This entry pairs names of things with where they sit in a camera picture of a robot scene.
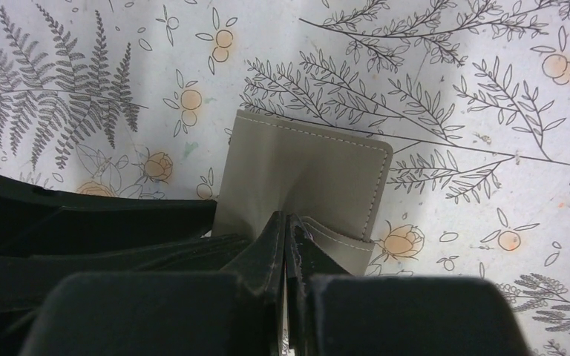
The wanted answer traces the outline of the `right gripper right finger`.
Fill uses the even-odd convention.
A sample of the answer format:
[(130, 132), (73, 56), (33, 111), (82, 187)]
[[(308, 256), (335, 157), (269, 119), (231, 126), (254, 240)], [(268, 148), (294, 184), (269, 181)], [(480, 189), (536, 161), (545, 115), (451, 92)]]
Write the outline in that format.
[(316, 274), (348, 275), (349, 272), (312, 240), (308, 228), (294, 214), (286, 217), (284, 261), (289, 347), (296, 355), (314, 355), (317, 348), (314, 345), (311, 279)]

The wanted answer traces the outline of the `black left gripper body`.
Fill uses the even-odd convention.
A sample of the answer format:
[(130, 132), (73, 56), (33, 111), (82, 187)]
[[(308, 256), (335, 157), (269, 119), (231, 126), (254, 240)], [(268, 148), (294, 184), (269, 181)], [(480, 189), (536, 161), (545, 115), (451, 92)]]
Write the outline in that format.
[(36, 309), (83, 271), (218, 270), (249, 241), (212, 237), (215, 203), (48, 190), (0, 175), (0, 355), (16, 355)]

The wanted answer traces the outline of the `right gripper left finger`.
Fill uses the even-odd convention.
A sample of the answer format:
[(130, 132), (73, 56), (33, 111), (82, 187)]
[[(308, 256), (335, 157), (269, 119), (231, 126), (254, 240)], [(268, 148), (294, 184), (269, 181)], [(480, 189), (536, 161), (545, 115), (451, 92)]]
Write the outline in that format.
[(259, 237), (222, 270), (238, 277), (235, 355), (279, 355), (284, 315), (286, 215), (276, 211)]

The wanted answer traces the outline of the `grey card stack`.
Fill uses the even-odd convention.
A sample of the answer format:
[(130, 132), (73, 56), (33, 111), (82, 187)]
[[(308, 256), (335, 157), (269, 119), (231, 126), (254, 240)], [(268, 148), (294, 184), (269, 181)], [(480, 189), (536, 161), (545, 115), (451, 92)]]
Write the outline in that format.
[(294, 214), (323, 252), (363, 275), (392, 158), (383, 141), (238, 111), (212, 230), (255, 239), (274, 212)]

